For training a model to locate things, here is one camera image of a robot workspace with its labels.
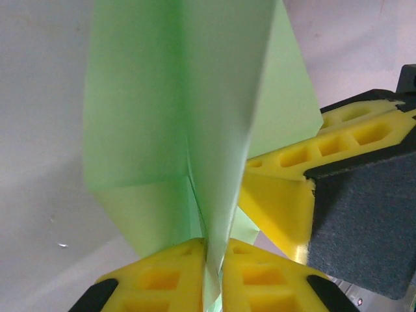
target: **green paper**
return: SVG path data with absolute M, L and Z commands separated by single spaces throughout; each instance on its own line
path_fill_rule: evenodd
M 259 232 L 236 210 L 249 146 L 320 125 L 282 2 L 97 0 L 84 105 L 87 187 L 141 257 L 206 237 L 204 310 L 217 311 L 230 232 Z
M 95 2 L 84 99 L 90 189 L 187 175 L 178 6 Z
M 311 138 L 323 121 L 283 1 L 276 3 L 248 158 Z
M 217 272 L 248 151 L 273 0 L 184 1 L 188 148 Z

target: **folded green paper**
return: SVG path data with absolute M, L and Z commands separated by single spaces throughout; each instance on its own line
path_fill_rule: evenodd
M 230 233 L 258 233 L 236 212 L 249 147 L 274 150 L 322 122 L 273 0 L 97 0 L 84 111 L 86 185 L 137 254 L 207 237 L 205 310 Z

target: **yellow plastic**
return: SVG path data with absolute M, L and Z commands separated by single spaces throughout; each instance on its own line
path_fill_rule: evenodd
M 324 123 L 318 135 L 368 120 L 389 111 L 395 111 L 398 104 L 403 104 L 403 102 L 377 99 L 374 101 L 354 102 L 338 109 L 330 110 L 322 114 Z
M 201 312 L 204 239 L 192 239 L 102 276 L 119 284 L 101 312 Z
M 312 181 L 245 173 L 240 191 L 241 209 L 287 257 L 302 264 L 312 232 L 314 188 Z
M 307 169 L 399 144 L 415 124 L 394 110 L 254 157 L 245 172 L 303 181 Z
M 306 180 L 304 172 L 397 145 L 415 127 L 412 117 L 416 110 L 403 113 L 391 102 L 379 104 L 380 110 L 367 113 L 375 116 L 369 119 L 359 116 L 374 106 L 369 102 L 328 112 L 334 122 L 323 130 L 333 131 L 320 132 L 315 138 L 248 160 L 239 207 L 289 259 L 305 264 L 311 237 L 314 185 Z
M 327 278 L 239 240 L 230 239 L 223 266 L 224 312 L 328 312 L 306 278 Z

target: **metal surface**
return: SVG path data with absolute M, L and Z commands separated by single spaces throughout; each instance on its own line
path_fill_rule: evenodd
M 67 311 L 97 277 L 137 259 L 82 186 L 92 2 L 0 0 L 0 311 Z M 415 62 L 413 0 L 286 3 L 321 106 L 394 90 Z M 368 311 L 400 311 L 373 302 Z
M 416 287 L 410 286 L 405 297 L 391 300 L 337 278 L 330 278 L 362 312 L 414 312 Z

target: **black rubber pad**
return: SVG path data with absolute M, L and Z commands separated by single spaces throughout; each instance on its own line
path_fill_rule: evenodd
M 305 172 L 316 183 L 307 264 L 392 299 L 416 271 L 416 128 L 401 144 Z
M 328 312 L 359 311 L 342 290 L 331 281 L 317 275 L 309 275 L 306 280 L 318 295 L 320 301 L 326 306 Z
M 69 312 L 100 312 L 117 285 L 117 279 L 111 278 L 91 286 Z
M 400 77 L 398 78 L 396 92 L 414 92 L 416 91 L 416 64 L 408 64 L 402 67 Z
M 354 102 L 359 102 L 359 101 L 373 101 L 376 99 L 396 100 L 396 98 L 397 98 L 397 95 L 392 91 L 383 90 L 383 89 L 374 89 L 374 90 L 366 91 L 364 93 L 350 97 L 348 99 L 344 99 L 332 105 L 323 107 L 320 109 L 320 112 L 321 114 L 323 114 L 325 112 L 332 111 L 333 109 L 338 109 L 339 107 L 342 107 L 342 106 L 345 106 Z

